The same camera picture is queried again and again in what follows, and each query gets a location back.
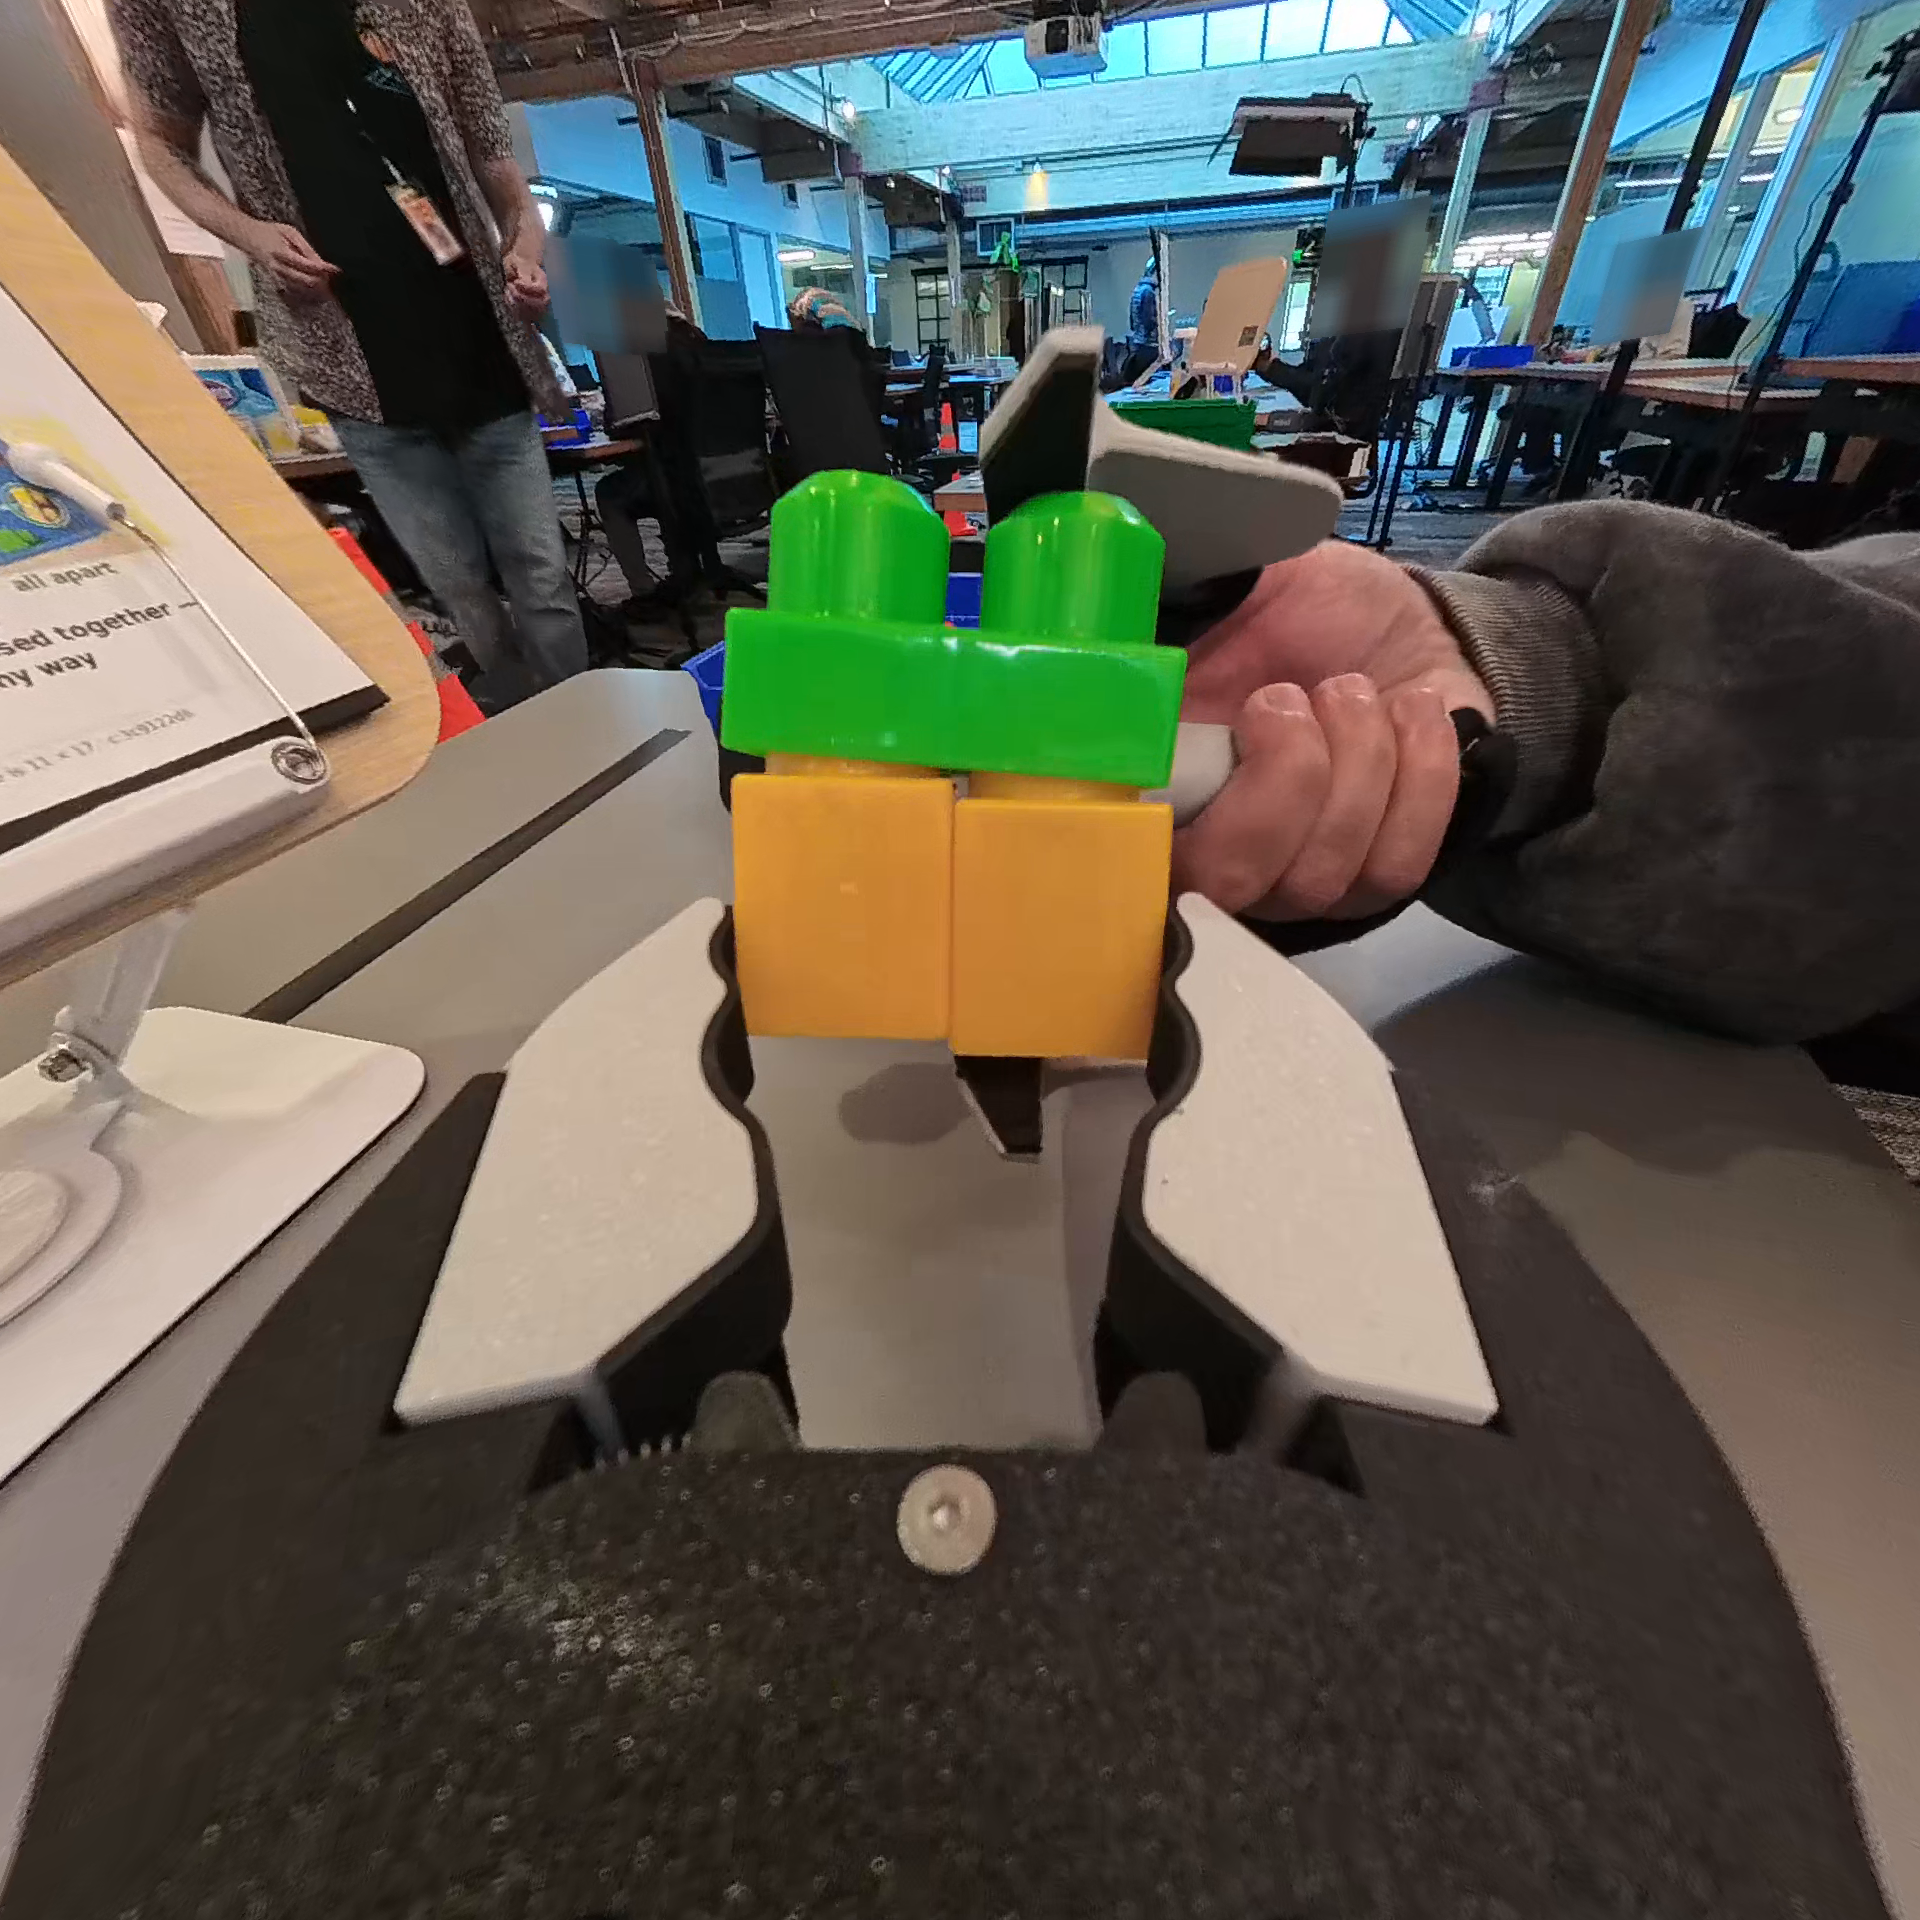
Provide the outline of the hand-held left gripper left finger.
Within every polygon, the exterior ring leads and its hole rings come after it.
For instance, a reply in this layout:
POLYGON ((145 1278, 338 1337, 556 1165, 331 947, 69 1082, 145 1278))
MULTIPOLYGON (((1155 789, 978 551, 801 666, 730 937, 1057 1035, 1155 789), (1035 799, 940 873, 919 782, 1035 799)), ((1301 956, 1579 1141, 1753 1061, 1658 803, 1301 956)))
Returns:
POLYGON ((686 906, 515 1049, 393 1415, 567 1403, 677 1434, 779 1356, 791 1285, 730 909, 686 906))

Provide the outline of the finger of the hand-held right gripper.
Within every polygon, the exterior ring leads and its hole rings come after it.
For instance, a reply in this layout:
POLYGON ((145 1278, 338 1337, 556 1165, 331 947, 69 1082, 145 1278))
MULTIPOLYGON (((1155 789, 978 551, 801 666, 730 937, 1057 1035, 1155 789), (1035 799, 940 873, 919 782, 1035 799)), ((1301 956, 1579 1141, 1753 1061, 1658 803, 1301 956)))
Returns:
POLYGON ((1054 327, 996 397, 975 446, 990 524, 1038 497, 1118 497, 1162 534, 1162 595, 1178 606, 1220 602, 1333 537, 1333 478, 1122 420, 1097 387, 1103 346, 1101 327, 1054 327))
POLYGON ((1009 1161, 1035 1161, 1045 1149, 1045 1077, 1038 1057, 956 1054, 956 1079, 988 1141, 1009 1161))

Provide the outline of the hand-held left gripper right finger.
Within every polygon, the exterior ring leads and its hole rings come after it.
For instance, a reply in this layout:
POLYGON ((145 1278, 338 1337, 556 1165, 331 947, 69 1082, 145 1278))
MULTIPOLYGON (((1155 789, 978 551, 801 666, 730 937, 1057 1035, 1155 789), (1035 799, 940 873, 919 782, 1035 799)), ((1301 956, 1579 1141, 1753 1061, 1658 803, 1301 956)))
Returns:
POLYGON ((1097 1394, 1182 1375, 1205 1429, 1331 1406, 1483 1429, 1499 1398, 1391 1065, 1201 897, 1166 924, 1097 1310, 1097 1394))

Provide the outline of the orange one-stud block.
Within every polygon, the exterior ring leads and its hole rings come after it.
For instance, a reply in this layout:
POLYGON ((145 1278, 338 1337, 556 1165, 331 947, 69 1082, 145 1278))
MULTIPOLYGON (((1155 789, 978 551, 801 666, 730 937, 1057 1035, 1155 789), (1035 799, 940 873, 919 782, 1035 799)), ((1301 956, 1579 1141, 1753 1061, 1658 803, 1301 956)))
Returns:
POLYGON ((924 771, 731 782, 735 986, 755 1037, 948 1037, 953 813, 953 782, 924 771))

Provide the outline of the green two-stud block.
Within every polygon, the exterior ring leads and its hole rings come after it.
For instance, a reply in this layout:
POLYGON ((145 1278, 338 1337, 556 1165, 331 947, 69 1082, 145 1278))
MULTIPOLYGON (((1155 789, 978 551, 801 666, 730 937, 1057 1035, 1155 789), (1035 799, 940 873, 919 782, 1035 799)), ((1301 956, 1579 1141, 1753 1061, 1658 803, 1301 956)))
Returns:
POLYGON ((988 534, 970 631, 946 621, 951 546, 892 475, 787 492, 764 603, 727 615, 725 747, 1163 787, 1187 666, 1157 639, 1153 524, 1101 492, 1027 501, 988 534))

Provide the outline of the person's right forearm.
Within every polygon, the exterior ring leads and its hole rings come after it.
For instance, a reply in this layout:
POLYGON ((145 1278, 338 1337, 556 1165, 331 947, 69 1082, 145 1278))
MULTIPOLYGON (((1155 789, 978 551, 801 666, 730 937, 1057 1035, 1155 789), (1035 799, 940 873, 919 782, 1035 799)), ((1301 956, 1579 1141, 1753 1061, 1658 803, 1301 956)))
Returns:
POLYGON ((1729 1037, 1916 1027, 1916 531, 1594 501, 1413 579, 1494 702, 1437 914, 1729 1037))

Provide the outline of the grey desk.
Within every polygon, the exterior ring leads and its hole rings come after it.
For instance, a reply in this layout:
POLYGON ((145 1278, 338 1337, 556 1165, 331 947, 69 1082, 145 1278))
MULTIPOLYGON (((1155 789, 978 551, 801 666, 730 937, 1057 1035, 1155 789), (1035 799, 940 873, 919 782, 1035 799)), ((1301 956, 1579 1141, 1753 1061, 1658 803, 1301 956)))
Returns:
MULTIPOLYGON (((442 746, 402 793, 215 890, 161 1002, 385 1039, 421 1102, 5 1482, 5 1915, 106 1915, 37 1835, 69 1668, 137 1513, 260 1321, 447 1097, 605 962, 730 884, 714 737, 683 675, 605 671, 442 746)), ((1916 1915, 1916 1189, 1807 1057, 1643 1017, 1418 907, 1310 972, 1428 1077, 1617 1289, 1739 1475, 1803 1607, 1895 1913, 1916 1915)), ((898 1163, 996 1267, 798 1237, 819 1436, 1070 1429, 1061 1181, 971 1115, 898 1163), (971 1180, 971 1202, 943 1183, 971 1180)))

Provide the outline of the person's right hand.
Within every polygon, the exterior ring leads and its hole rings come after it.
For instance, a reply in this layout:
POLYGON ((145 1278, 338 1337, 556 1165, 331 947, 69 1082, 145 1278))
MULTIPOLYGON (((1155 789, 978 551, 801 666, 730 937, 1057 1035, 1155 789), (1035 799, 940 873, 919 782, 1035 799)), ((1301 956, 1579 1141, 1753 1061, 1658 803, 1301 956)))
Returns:
POLYGON ((1415 899, 1459 796, 1453 717, 1492 690, 1428 590, 1356 543, 1268 566, 1188 651, 1187 725, 1235 769, 1172 835, 1170 887, 1267 924, 1363 921, 1415 899))

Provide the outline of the green plastic bin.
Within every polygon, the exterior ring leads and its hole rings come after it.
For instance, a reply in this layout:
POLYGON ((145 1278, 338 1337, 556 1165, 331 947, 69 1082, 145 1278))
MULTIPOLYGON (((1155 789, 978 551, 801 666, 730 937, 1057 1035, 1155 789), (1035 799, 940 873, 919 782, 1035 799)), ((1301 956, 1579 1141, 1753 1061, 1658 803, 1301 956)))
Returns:
POLYGON ((1252 399, 1201 395, 1172 399, 1163 395, 1110 397, 1115 419, 1170 435, 1182 441, 1225 451, 1251 451, 1258 435, 1252 399))

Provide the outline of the black office chair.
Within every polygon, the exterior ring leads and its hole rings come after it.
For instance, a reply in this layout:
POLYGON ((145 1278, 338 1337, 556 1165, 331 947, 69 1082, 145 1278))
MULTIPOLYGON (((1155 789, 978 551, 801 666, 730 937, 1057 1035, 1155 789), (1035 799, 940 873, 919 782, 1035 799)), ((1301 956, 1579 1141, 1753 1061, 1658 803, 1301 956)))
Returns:
POLYGON ((815 474, 898 475, 879 425, 873 355, 852 327, 755 327, 764 383, 782 447, 772 454, 779 494, 815 474))
POLYGON ((762 349, 714 340, 669 309, 657 395, 678 526, 701 577, 715 591, 755 591, 722 563, 719 541, 766 526, 777 502, 762 349))

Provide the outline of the orange traffic cone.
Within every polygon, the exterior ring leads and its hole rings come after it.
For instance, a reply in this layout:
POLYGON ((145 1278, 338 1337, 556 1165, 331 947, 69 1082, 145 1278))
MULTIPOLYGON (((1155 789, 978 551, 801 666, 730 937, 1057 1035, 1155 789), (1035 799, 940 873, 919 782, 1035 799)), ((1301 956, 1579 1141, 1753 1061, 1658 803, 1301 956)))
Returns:
POLYGON ((404 625, 406 634, 413 636, 438 695, 438 743, 444 746, 454 737, 477 730, 484 723, 484 715, 454 666, 437 649, 437 642, 430 637, 421 615, 398 599, 369 557, 366 549, 343 526, 331 524, 326 529, 326 539, 343 551, 348 563, 385 599, 390 612, 395 612, 395 617, 404 625))

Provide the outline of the white instruction stand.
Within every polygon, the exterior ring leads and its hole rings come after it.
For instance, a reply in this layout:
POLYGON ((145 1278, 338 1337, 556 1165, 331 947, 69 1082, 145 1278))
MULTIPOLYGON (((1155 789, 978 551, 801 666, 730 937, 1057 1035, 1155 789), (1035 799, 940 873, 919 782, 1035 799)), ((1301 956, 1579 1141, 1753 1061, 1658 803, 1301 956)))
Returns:
POLYGON ((271 603, 258 617, 269 626, 269 642, 286 634, 326 639, 386 699, 323 740, 331 782, 315 806, 229 850, 204 853, 177 876, 86 909, 66 907, 45 933, 15 937, 3 959, 3 983, 11 988, 164 907, 193 906, 401 793, 438 743, 442 698, 401 617, 267 458, 202 393, 170 335, 137 310, 9 154, 3 156, 3 237, 7 295, 47 335, 81 395, 133 446, 133 452, 117 451, 108 470, 134 478, 134 506, 148 508, 155 492, 190 502, 220 532, 220 546, 271 585, 271 603))

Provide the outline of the printed instruction sheet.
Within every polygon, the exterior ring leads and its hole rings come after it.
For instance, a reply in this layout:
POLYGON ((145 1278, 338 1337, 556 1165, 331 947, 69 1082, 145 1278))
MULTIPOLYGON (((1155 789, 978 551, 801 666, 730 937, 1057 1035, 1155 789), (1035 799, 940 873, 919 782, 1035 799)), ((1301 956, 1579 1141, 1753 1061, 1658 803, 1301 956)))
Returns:
POLYGON ((386 693, 3 295, 3 828, 15 847, 386 693))

